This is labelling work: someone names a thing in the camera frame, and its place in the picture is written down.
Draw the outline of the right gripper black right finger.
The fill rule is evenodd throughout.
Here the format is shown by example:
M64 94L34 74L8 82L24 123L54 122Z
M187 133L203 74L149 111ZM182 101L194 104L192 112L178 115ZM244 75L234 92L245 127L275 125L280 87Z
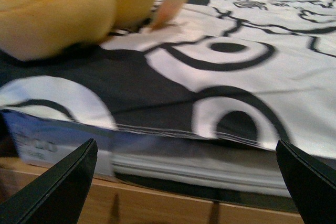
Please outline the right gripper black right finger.
M335 169L284 140L276 159L304 223L335 223Z

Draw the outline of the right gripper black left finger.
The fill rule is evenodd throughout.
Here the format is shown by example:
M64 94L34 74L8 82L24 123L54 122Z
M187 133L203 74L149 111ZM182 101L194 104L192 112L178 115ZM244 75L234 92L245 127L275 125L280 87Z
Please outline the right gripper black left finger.
M89 139L1 204L1 223L77 223L98 147Z

